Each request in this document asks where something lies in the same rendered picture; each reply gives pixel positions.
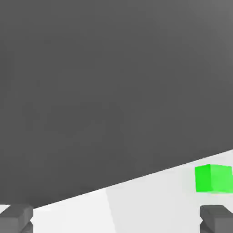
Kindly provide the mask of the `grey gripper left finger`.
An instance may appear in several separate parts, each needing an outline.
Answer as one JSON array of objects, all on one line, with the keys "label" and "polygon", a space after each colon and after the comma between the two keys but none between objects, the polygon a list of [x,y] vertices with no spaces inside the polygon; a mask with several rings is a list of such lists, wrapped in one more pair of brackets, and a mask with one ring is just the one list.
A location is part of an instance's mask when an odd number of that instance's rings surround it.
[{"label": "grey gripper left finger", "polygon": [[0,213],[0,233],[33,233],[33,207],[13,204]]}]

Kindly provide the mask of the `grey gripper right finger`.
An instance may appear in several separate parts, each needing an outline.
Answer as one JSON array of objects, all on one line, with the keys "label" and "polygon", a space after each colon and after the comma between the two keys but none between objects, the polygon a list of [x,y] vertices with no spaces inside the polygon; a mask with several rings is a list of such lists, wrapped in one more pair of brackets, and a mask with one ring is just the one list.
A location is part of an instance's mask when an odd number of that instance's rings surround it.
[{"label": "grey gripper right finger", "polygon": [[200,217],[200,233],[233,233],[233,213],[223,205],[202,205]]}]

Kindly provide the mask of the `small green cube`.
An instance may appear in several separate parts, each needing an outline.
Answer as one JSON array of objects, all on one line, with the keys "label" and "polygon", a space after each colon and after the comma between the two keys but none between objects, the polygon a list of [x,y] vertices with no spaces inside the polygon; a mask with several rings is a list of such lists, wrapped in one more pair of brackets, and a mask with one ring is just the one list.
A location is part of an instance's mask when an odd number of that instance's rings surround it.
[{"label": "small green cube", "polygon": [[206,164],[195,167],[194,173],[196,192],[233,193],[231,166]]}]

